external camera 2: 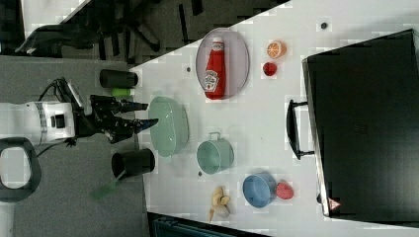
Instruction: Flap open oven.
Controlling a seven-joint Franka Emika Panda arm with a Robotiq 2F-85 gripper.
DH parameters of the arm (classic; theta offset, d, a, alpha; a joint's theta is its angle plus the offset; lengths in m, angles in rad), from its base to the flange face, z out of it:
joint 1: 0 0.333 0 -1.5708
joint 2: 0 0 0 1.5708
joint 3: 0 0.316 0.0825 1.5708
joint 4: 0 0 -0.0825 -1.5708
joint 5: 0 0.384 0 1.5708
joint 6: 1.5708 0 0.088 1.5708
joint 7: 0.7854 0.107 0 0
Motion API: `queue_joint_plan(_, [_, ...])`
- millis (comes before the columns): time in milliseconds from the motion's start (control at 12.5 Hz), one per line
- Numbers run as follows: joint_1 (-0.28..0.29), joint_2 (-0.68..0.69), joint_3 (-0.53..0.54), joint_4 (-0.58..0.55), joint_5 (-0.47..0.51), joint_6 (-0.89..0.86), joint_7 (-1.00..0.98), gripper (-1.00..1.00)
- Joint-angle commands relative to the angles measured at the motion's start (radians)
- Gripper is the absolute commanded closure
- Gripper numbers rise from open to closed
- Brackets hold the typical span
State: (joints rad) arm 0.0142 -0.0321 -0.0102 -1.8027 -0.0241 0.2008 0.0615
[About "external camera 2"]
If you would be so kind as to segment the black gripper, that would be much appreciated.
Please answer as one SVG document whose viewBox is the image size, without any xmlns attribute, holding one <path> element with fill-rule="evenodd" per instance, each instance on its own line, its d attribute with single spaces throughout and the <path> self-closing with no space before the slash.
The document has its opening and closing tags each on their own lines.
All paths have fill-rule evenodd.
<svg viewBox="0 0 419 237">
<path fill-rule="evenodd" d="M 131 138 L 134 133 L 138 134 L 158 124 L 158 119 L 135 119 L 132 123 L 125 118 L 117 117 L 118 113 L 146 111 L 147 104 L 118 101 L 115 97 L 90 96 L 92 113 L 85 118 L 77 117 L 75 120 L 75 135 L 77 138 L 92 136 L 96 133 L 104 133 L 111 143 L 117 143 Z"/>
</svg>

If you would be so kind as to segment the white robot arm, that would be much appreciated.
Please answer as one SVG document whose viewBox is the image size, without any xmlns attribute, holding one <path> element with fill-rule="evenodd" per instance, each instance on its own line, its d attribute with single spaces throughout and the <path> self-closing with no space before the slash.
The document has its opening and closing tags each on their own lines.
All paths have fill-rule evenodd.
<svg viewBox="0 0 419 237">
<path fill-rule="evenodd" d="M 1 105 L 1 158 L 24 159 L 29 177 L 15 187 L 1 176 L 1 200 L 18 202 L 33 194 L 42 179 L 41 154 L 59 143 L 73 145 L 79 138 L 103 133 L 110 143 L 117 143 L 158 124 L 157 118 L 127 119 L 122 114 L 145 111 L 146 104 L 117 100 L 114 97 L 90 97 L 90 112 L 75 99 L 66 102 L 27 102 Z"/>
</svg>

